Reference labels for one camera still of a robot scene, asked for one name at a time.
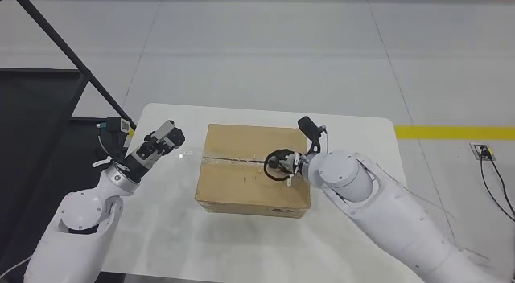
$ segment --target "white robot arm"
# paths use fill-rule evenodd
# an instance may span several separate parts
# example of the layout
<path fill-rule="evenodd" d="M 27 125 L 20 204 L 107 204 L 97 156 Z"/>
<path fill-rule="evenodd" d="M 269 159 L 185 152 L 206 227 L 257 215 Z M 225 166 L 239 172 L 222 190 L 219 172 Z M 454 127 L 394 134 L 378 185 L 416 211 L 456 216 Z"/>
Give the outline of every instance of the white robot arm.
<path fill-rule="evenodd" d="M 299 127 L 315 146 L 307 155 L 290 150 L 270 154 L 265 162 L 267 175 L 268 167 L 289 177 L 301 174 L 377 246 L 427 283 L 501 283 L 451 244 L 411 193 L 379 165 L 358 153 L 321 154 L 317 141 L 324 127 L 316 127 L 311 120 L 307 127 L 299 121 Z"/>
<path fill-rule="evenodd" d="M 158 159 L 183 143 L 183 132 L 167 121 L 122 162 L 102 171 L 95 188 L 66 195 L 38 243 L 24 281 L 93 283 L 122 215 L 121 197 L 132 195 Z"/>

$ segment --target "yellow floor line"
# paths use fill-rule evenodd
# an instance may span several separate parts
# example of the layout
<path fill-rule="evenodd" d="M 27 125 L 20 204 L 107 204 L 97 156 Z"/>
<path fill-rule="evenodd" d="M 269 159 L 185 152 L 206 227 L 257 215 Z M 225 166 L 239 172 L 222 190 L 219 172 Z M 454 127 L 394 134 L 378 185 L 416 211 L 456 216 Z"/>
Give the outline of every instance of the yellow floor line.
<path fill-rule="evenodd" d="M 397 125 L 395 133 L 397 139 L 515 141 L 515 127 Z"/>

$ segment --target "cardboard box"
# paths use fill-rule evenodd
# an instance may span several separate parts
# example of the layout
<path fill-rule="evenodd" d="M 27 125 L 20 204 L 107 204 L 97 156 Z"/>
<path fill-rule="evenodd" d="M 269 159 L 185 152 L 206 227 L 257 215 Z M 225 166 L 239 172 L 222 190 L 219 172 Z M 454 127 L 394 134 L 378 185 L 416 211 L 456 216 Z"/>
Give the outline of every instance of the cardboard box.
<path fill-rule="evenodd" d="M 298 129 L 209 125 L 195 200 L 209 212 L 302 217 L 311 205 L 309 184 L 300 176 L 291 187 L 275 182 L 252 162 L 283 148 L 305 153 L 307 139 Z"/>

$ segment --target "gray floor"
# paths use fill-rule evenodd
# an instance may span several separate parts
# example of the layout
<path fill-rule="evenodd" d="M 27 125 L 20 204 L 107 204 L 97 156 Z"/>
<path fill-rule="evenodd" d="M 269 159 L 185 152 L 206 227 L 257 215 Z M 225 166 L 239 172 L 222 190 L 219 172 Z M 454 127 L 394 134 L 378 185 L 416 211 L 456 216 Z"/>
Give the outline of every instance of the gray floor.
<path fill-rule="evenodd" d="M 136 121 L 161 102 L 396 125 L 515 122 L 513 0 L 32 1 Z M 0 5 L 9 37 L 0 66 L 72 67 L 13 0 Z M 89 87 L 74 114 L 113 110 Z M 513 196 L 515 144 L 488 143 Z M 468 140 L 401 140 L 399 149 L 409 188 L 440 229 L 511 277 L 513 223 L 483 188 Z"/>

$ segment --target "table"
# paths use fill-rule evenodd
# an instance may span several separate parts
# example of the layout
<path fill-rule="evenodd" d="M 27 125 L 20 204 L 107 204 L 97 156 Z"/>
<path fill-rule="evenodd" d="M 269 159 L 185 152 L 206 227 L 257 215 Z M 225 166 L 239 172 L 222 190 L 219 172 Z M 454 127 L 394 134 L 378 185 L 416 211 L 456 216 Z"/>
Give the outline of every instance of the table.
<path fill-rule="evenodd" d="M 224 283 L 421 282 L 380 250 L 321 190 L 311 191 L 311 209 L 301 219 L 211 214 L 194 200 L 210 123 L 297 128 L 304 115 L 147 105 L 130 151 L 166 119 L 175 121 L 186 141 L 155 164 L 132 197 L 124 198 L 124 212 L 102 270 Z M 317 125 L 327 126 L 330 150 L 366 154 L 406 184 L 389 120 L 308 115 Z"/>

